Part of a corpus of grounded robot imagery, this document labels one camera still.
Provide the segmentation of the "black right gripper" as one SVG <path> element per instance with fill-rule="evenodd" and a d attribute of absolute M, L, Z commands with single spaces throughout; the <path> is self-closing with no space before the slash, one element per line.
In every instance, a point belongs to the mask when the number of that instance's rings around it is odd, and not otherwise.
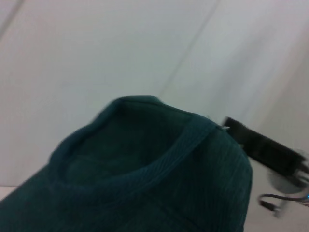
<path fill-rule="evenodd" d="M 297 152 L 255 131 L 250 131 L 230 117 L 225 118 L 222 128 L 249 157 L 283 176 L 292 176 L 305 161 Z"/>

